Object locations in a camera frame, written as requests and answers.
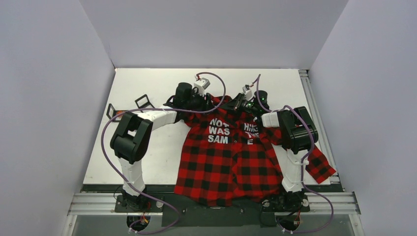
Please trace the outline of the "red black plaid shirt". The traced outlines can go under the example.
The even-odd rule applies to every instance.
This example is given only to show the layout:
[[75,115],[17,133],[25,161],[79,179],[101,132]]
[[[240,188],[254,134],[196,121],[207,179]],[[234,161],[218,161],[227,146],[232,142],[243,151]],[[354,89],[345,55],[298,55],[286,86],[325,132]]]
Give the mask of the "red black plaid shirt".
[[279,127],[263,127],[245,112],[182,113],[190,128],[174,192],[200,204],[227,207],[233,199],[261,202],[283,191]]

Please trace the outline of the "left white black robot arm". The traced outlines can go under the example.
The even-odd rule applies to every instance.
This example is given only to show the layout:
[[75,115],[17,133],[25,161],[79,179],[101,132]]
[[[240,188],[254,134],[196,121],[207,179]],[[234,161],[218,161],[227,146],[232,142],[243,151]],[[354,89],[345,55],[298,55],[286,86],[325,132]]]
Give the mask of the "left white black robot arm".
[[145,156],[152,131],[184,119],[187,114],[214,108],[210,96],[205,93],[210,82],[200,79],[194,84],[179,83],[175,95],[156,111],[135,114],[126,112],[111,138],[110,147],[119,159],[121,173],[125,177],[122,197],[134,211],[146,207],[144,196],[142,159]]

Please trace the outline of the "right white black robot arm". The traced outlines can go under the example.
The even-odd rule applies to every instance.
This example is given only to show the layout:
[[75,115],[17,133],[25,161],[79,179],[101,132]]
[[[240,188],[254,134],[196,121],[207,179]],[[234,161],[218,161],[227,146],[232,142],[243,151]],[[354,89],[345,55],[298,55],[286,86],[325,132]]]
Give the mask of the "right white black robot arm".
[[284,210],[290,210],[296,204],[302,205],[306,191],[304,172],[311,164],[308,157],[319,138],[308,109],[305,106],[291,108],[286,105],[273,111],[269,108],[268,93],[264,90],[257,90],[254,94],[251,90],[244,90],[221,105],[221,108],[235,113],[248,113],[263,128],[279,128],[287,161],[281,182],[285,192],[278,195],[277,203]]

